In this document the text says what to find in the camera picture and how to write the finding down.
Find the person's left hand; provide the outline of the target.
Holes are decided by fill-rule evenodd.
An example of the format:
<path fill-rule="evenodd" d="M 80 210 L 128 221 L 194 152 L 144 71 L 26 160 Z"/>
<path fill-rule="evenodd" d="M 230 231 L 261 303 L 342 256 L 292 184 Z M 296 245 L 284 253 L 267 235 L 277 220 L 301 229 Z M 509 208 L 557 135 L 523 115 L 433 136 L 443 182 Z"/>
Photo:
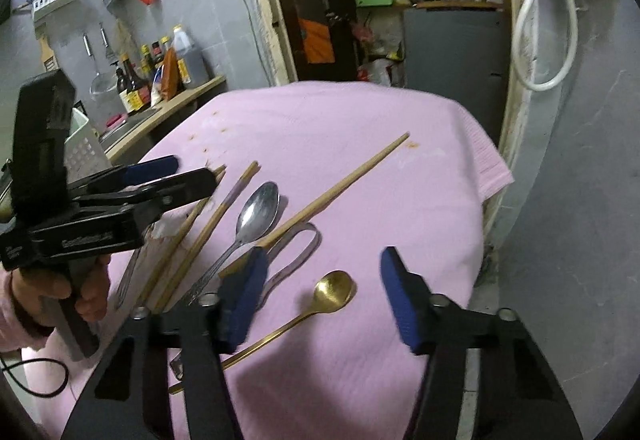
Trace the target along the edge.
<path fill-rule="evenodd" d="M 80 287 L 75 310 L 88 323 L 99 322 L 106 316 L 111 281 L 107 268 L 112 256 L 99 256 Z M 44 308 L 46 300 L 64 300 L 72 296 L 67 279 L 46 271 L 11 274 L 11 293 L 16 303 L 39 325 L 52 327 L 53 317 Z"/>

